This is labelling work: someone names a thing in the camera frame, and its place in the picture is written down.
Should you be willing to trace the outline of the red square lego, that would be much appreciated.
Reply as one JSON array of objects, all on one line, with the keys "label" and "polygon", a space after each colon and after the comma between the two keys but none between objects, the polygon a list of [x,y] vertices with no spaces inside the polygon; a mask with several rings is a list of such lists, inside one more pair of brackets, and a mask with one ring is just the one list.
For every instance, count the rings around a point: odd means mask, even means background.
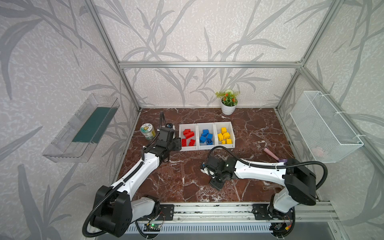
[{"label": "red square lego", "polygon": [[188,133],[190,133],[190,132],[191,132],[190,129],[185,129],[185,130],[183,131],[183,134],[186,135],[186,134],[188,134]]}]

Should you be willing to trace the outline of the yellow lego tall brick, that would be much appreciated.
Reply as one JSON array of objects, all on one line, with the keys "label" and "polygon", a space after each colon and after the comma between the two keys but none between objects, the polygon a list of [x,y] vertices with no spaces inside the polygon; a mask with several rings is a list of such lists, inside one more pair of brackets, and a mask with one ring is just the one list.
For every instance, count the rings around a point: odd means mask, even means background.
[{"label": "yellow lego tall brick", "polygon": [[221,133],[218,134],[218,139],[219,139],[220,142],[222,142],[224,140],[223,134],[221,134]]}]

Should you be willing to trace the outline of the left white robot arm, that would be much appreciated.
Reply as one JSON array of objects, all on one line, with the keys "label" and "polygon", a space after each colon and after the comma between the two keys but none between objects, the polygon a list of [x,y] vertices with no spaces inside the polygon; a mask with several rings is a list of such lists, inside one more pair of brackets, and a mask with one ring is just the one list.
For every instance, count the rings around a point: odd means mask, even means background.
[{"label": "left white robot arm", "polygon": [[133,197],[146,178],[156,170],[173,151],[182,148],[181,138],[175,137],[175,127],[166,124],[159,129],[153,146],[142,148],[142,156],[127,174],[111,186],[101,186],[96,195],[93,209],[87,216],[82,233],[86,238],[103,234],[121,237],[131,223],[144,216],[158,216],[159,201],[151,196],[134,201]]}]

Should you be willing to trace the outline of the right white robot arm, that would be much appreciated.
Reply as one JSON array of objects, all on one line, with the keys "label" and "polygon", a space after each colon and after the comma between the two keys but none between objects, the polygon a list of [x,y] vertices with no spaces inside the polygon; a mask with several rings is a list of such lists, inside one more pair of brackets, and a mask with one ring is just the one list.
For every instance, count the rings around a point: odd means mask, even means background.
[{"label": "right white robot arm", "polygon": [[200,169],[211,177],[210,185],[218,191],[226,181],[235,179],[254,179],[282,186],[282,190],[271,198],[271,214],[286,214],[299,204],[314,206],[316,191],[328,177],[325,164],[318,161],[301,163],[296,159],[280,163],[253,163],[237,157],[222,160],[210,156]]}]

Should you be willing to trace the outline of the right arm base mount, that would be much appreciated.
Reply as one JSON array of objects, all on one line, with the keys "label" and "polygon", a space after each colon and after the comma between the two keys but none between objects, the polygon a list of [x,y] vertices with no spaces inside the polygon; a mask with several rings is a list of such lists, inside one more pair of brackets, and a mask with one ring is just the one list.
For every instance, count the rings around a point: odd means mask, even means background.
[{"label": "right arm base mount", "polygon": [[270,208],[270,204],[253,204],[252,214],[257,221],[288,221],[295,218],[295,209],[291,208],[287,213],[282,213],[274,208]]}]

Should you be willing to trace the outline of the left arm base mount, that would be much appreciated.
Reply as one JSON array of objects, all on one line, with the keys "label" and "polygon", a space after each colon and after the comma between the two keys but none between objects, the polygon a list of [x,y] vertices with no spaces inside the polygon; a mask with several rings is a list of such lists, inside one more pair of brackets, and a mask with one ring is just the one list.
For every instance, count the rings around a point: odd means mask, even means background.
[{"label": "left arm base mount", "polygon": [[156,207],[153,213],[143,216],[137,221],[172,221],[175,213],[175,205],[173,204],[160,204]]}]

